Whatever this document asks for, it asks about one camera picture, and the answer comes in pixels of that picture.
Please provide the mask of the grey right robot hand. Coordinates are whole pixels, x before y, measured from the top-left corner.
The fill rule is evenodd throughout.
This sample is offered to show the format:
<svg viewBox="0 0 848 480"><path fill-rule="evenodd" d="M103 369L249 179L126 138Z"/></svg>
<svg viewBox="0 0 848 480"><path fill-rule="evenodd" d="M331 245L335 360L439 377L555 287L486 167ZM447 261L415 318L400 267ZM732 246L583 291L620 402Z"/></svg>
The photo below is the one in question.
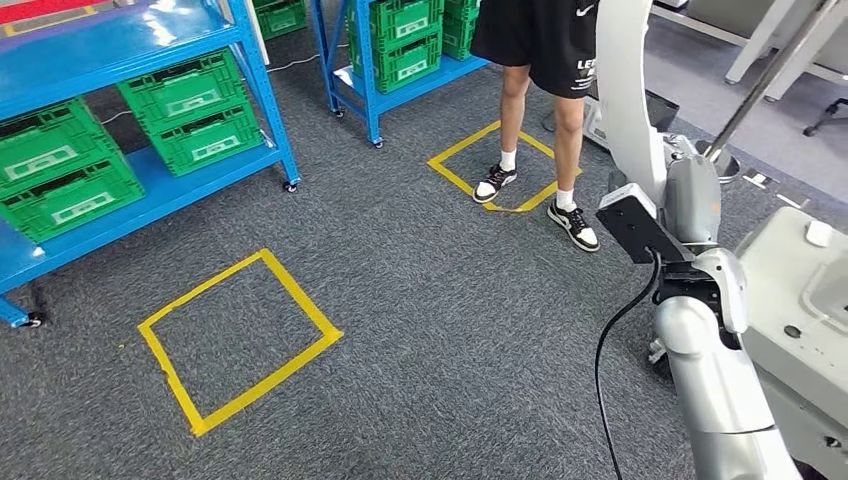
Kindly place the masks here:
<svg viewBox="0 0 848 480"><path fill-rule="evenodd" d="M635 263L650 250L689 262L718 246L719 176L687 137L650 128L642 150L613 142L611 153L615 170L596 217Z"/></svg>

